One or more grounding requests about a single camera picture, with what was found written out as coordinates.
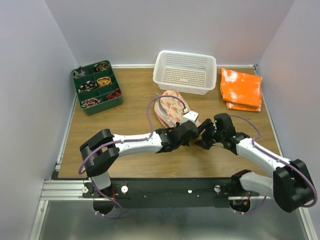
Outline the pink floral laundry bag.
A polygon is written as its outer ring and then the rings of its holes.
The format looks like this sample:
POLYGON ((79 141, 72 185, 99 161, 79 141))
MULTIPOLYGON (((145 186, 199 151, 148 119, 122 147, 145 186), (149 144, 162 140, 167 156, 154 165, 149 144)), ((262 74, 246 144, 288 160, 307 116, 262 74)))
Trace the pink floral laundry bag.
POLYGON ((165 128, 173 128, 177 122, 181 121, 183 103, 190 110, 187 102, 177 90, 166 90, 162 94, 157 93, 156 96, 165 96, 157 99, 154 104, 156 117, 165 128))

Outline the orange white cloth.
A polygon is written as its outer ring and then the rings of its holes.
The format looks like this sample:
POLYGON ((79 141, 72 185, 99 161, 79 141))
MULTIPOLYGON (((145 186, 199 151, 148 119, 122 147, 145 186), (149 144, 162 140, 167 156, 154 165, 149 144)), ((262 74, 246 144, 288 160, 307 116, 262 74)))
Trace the orange white cloth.
POLYGON ((260 112, 262 107, 262 80, 258 75, 220 70, 220 92, 227 109, 260 112))

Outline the white plastic basket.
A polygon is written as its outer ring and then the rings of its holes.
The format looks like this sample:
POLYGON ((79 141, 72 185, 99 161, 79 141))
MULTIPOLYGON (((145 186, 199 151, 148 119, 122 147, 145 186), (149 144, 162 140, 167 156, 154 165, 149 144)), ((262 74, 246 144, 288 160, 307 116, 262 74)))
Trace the white plastic basket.
POLYGON ((162 50, 152 80, 161 90, 205 95, 216 87, 217 62, 211 55, 162 50))

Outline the green compartment tray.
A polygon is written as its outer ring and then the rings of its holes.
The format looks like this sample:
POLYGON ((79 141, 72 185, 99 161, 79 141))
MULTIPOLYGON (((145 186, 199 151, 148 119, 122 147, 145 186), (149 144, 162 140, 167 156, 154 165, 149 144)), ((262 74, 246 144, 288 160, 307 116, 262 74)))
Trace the green compartment tray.
POLYGON ((71 77, 76 91, 79 106, 88 116, 92 116, 94 114, 118 107, 124 102, 122 89, 120 87, 119 81, 117 80, 111 63, 108 70, 100 72, 93 71, 94 65, 100 62, 110 63, 110 61, 108 60, 102 60, 89 65, 79 66, 82 67, 82 69, 86 72, 86 76, 79 79, 74 79, 72 77, 72 71, 79 67, 71 71, 71 77), (96 82, 97 88, 88 92, 78 93, 78 87, 83 85, 87 81, 96 82), (89 108, 82 108, 81 102, 90 98, 101 99, 102 102, 89 108))

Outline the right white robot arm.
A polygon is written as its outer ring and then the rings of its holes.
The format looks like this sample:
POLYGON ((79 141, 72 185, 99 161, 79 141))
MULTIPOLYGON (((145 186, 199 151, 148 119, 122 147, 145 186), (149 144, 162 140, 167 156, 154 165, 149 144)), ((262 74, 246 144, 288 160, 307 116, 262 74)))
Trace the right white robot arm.
POLYGON ((233 176, 230 191, 241 196, 256 192, 273 198, 285 212, 298 208, 310 208, 318 202, 318 193, 307 165, 300 159, 282 157, 256 142, 256 138, 236 131, 231 115, 220 113, 214 119, 206 119, 199 127, 201 139, 196 145, 210 149, 221 143, 226 150, 244 157, 262 168, 268 176, 244 170, 233 176))

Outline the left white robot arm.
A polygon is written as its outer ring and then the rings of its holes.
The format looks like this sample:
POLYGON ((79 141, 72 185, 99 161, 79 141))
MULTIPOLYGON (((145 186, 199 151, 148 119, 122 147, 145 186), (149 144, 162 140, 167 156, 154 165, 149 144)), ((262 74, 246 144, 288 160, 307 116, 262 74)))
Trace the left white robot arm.
POLYGON ((92 180, 105 176, 116 159, 139 153, 168 153, 180 146, 188 146, 198 138, 199 128, 188 120, 176 127, 158 128, 146 134, 118 135, 102 129, 83 143, 79 150, 82 163, 78 169, 92 180))

